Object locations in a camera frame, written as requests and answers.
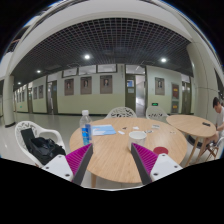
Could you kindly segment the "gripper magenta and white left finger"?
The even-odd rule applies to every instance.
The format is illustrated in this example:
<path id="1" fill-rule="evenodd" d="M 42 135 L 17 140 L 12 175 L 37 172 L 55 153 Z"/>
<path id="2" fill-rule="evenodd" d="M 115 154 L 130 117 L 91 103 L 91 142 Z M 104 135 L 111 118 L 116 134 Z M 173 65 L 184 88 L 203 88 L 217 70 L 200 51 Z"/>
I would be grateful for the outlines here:
<path id="1" fill-rule="evenodd" d="M 57 155 L 43 167 L 43 170 L 81 185 L 92 154 L 93 144 L 88 144 L 66 156 Z"/>

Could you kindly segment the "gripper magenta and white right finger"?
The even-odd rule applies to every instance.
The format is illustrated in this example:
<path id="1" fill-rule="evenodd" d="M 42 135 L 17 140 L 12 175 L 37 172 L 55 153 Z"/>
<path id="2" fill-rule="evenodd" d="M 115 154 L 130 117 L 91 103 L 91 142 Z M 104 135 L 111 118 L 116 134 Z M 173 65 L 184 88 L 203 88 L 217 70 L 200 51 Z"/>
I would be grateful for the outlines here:
<path id="1" fill-rule="evenodd" d="M 136 143 L 131 144 L 131 154 L 143 185 L 150 184 L 182 169 L 167 154 L 156 154 Z"/>

